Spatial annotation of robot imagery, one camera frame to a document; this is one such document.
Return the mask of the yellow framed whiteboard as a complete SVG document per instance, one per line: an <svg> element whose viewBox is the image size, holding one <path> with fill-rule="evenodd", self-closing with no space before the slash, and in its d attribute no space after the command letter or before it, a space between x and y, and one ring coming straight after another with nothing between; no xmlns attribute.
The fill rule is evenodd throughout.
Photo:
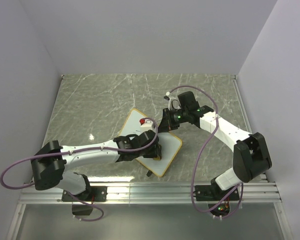
<svg viewBox="0 0 300 240"><path fill-rule="evenodd" d="M119 132L119 135L139 135L141 126L140 119L145 117L145 114L136 108L132 108L121 128L121 131ZM159 133L158 138L161 146L161 159L138 157L136 160L157 177L162 177L166 173L173 159L176 157L183 143L180 138L170 132Z"/></svg>

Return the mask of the yellow whiteboard eraser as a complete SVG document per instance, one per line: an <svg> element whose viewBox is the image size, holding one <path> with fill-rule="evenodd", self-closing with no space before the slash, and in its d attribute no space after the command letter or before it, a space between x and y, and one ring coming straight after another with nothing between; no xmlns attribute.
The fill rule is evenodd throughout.
<svg viewBox="0 0 300 240"><path fill-rule="evenodd" d="M160 161L161 159L162 159L161 156L157 156L157 157L154 157L154 158L153 158L153 160L155 160L155 161Z"/></svg>

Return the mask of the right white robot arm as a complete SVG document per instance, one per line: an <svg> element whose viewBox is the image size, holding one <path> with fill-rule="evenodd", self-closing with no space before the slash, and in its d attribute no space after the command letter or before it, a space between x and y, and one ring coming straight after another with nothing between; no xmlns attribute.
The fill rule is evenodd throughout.
<svg viewBox="0 0 300 240"><path fill-rule="evenodd" d="M159 132L170 132L182 123L190 123L211 133L233 153L231 168L211 180L206 195L222 200L234 186L248 183L272 167L267 143L261 133L242 130L220 117L211 107L200 106L192 91L179 94L178 102L178 108L169 106L163 109Z"/></svg>

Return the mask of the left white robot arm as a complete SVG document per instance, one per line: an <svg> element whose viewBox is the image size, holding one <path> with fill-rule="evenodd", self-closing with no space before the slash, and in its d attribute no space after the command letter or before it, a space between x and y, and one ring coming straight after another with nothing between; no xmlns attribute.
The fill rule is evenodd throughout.
<svg viewBox="0 0 300 240"><path fill-rule="evenodd" d="M44 145L31 160L35 189L60 188L79 201L90 198L92 188L88 177L74 172L75 168L90 164L128 162L139 157L161 159L162 146L153 130L139 135L120 135L112 140L82 146L61 146L57 140Z"/></svg>

